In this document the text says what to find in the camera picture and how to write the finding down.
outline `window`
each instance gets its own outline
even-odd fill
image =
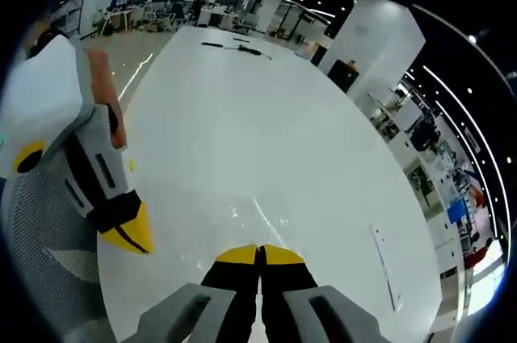
[[[499,284],[501,283],[503,275],[504,265],[501,264],[494,269],[494,272],[488,274],[486,277],[482,278],[472,286],[469,304],[469,316],[473,313],[476,313],[477,311],[480,311],[490,302],[490,300],[494,297],[495,291],[498,289]]]
[[[492,242],[492,245],[490,245],[488,248],[488,252],[486,252],[485,258],[483,258],[478,264],[474,266],[474,277],[496,262],[499,258],[501,258],[501,256],[501,244],[499,241]]]

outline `white table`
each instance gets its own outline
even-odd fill
[[[435,252],[406,176],[373,126],[308,61],[264,40],[273,58],[202,46],[234,34],[182,28],[129,104],[125,123],[155,253],[99,239],[99,273],[119,340],[232,247],[286,245],[320,285],[380,321],[393,342],[422,342],[441,300]],[[392,308],[371,226],[389,242]],[[266,341],[258,312],[250,341]]]
[[[104,15],[104,24],[103,24],[103,27],[102,27],[99,35],[102,36],[104,34],[104,28],[106,28],[106,24],[113,16],[124,16],[124,27],[125,27],[125,30],[127,31],[128,30],[128,14],[130,14],[131,12],[133,12],[135,10],[139,10],[139,9],[140,9],[140,7],[131,8],[129,10],[118,10],[117,12],[107,12]]]

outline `gray mesh fabric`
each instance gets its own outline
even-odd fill
[[[63,341],[116,341],[100,289],[96,231],[44,169],[6,182],[2,231],[27,290]]]

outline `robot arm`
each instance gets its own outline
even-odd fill
[[[221,254],[201,285],[187,284],[141,315],[124,343],[247,342],[262,283],[270,343],[389,343],[379,323],[330,286],[319,287],[296,253],[247,245]]]
[[[114,148],[118,124],[109,105],[96,104],[86,52],[55,36],[15,66],[0,104],[0,176],[44,167],[70,203],[106,240],[150,253],[145,205],[135,191],[127,148]]]

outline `blue panel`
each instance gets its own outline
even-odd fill
[[[467,207],[465,206],[465,201],[463,198],[456,200],[447,210],[447,214],[449,215],[449,220],[452,224],[460,220],[460,218],[464,215],[468,214]]]

